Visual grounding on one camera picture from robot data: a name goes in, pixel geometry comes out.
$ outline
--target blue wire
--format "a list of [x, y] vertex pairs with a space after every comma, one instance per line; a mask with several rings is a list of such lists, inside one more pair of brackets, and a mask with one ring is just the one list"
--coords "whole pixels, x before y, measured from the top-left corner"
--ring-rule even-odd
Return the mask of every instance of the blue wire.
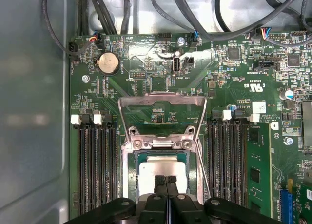
[[268, 30], [267, 30], [267, 34], [265, 35], [266, 38], [269, 37], [269, 32], [270, 32], [270, 30], [271, 30], [271, 27], [269, 27]]

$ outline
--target motherboard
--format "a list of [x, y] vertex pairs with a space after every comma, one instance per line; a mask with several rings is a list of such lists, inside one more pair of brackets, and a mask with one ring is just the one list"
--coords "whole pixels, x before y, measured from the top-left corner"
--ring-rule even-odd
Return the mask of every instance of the motherboard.
[[[270, 33], [289, 44], [307, 36]], [[200, 203], [221, 197], [312, 222], [312, 45], [97, 33], [70, 68], [71, 218], [138, 201], [155, 175], [174, 175]]]

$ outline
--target usb port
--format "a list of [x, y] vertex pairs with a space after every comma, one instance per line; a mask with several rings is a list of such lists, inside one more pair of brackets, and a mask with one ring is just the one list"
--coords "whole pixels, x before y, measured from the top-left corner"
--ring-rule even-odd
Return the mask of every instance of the usb port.
[[180, 58], [174, 57], [172, 61], [172, 67], [174, 72], [180, 72]]

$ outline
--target black cable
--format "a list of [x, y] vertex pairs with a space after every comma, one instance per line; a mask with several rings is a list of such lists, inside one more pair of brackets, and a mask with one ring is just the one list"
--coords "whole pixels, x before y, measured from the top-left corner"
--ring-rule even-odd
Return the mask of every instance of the black cable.
[[266, 24], [267, 22], [271, 21], [275, 18], [279, 13], [281, 13], [285, 8], [287, 8], [291, 3], [295, 0], [286, 0], [281, 6], [276, 8], [274, 11], [269, 13], [264, 18], [260, 19], [259, 21], [242, 28], [240, 30], [234, 32], [225, 32], [222, 34], [208, 34], [207, 31], [202, 27], [199, 23], [195, 15], [192, 13], [190, 7], [188, 6], [185, 0], [175, 0], [175, 3], [179, 7], [182, 14], [185, 18], [191, 23], [191, 25], [200, 33], [200, 35], [210, 41], [224, 41], [224, 40], [231, 40], [236, 38], [239, 35], [249, 33], [250, 31], [254, 30], [255, 28], [259, 28], [262, 25]]
[[52, 39], [54, 40], [54, 42], [56, 43], [56, 45], [62, 49], [64, 52], [66, 52], [67, 54], [71, 55], [71, 56], [78, 56], [80, 55], [81, 53], [83, 53], [88, 47], [89, 45], [91, 44], [91, 42], [86, 42], [85, 45], [80, 49], [78, 50], [77, 52], [72, 52], [70, 51], [69, 49], [65, 48], [63, 46], [63, 44], [60, 43], [60, 41], [58, 40], [57, 36], [55, 35], [54, 31], [53, 31], [53, 28], [51, 26], [51, 23], [50, 23], [50, 20], [49, 20], [49, 15], [48, 15], [48, 10], [47, 10], [47, 2], [48, 0], [42, 0], [42, 13], [43, 13], [43, 18], [44, 18], [44, 21], [47, 25], [47, 28], [48, 28], [48, 31], [52, 37]]
[[130, 13], [131, 13], [131, 2], [130, 0], [124, 0], [123, 1], [123, 19], [122, 19], [121, 29], [120, 29], [120, 33], [122, 35], [126, 35], [128, 33]]
[[176, 24], [177, 26], [180, 26], [181, 28], [193, 33], [194, 29], [184, 25], [183, 23], [179, 22], [178, 20], [174, 19], [173, 17], [171, 17], [169, 14], [167, 14], [156, 2], [156, 0], [151, 0], [152, 1], [152, 5], [154, 7], [154, 9], [165, 19], [167, 19], [168, 21], [171, 21], [172, 23]]
[[109, 14], [108, 9], [107, 9], [106, 5], [104, 4], [104, 1], [103, 0], [97, 0], [97, 2], [98, 2], [99, 6], [101, 8], [101, 11], [103, 12], [103, 15], [107, 21], [108, 28], [111, 31], [111, 34], [116, 35], [117, 30], [115, 28], [114, 22], [111, 18], [111, 15]]
[[97, 16], [98, 16], [98, 19], [99, 21], [101, 22], [101, 25], [103, 27], [103, 30], [104, 30], [104, 33], [107, 34], [107, 35], [110, 35], [111, 32], [108, 28], [108, 23], [104, 17], [104, 14], [101, 10], [101, 7], [98, 5], [98, 1], [97, 0], [91, 0], [93, 6], [94, 6], [94, 9], [96, 10], [96, 13], [97, 13]]
[[89, 35], [88, 0], [82, 0], [81, 27], [83, 35]]
[[222, 18], [220, 1], [221, 0], [214, 0], [214, 3], [215, 3], [214, 4], [214, 12], [215, 12], [216, 20], [218, 21], [221, 29], [224, 32], [231, 32], [230, 29], [225, 24], [223, 18]]
[[[269, 6], [271, 6], [274, 9], [282, 5], [282, 3], [278, 0], [265, 0], [265, 1], [268, 3]], [[294, 10], [291, 7], [287, 7], [283, 10], [283, 13], [286, 13], [292, 16], [298, 22], [300, 29], [304, 28], [302, 20], [301, 20], [301, 15], [296, 10]]]
[[303, 26], [307, 29], [307, 31], [311, 32], [312, 31], [312, 26], [309, 26], [306, 22], [306, 6], [307, 6], [308, 0], [302, 0], [302, 6], [301, 6], [301, 20], [303, 23]]

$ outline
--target blue pcie slot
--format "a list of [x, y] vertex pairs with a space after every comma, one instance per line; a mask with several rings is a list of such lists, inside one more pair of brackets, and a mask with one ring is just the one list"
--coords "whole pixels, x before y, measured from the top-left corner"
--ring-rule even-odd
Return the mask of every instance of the blue pcie slot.
[[280, 191], [282, 223], [293, 224], [293, 195], [288, 190]]

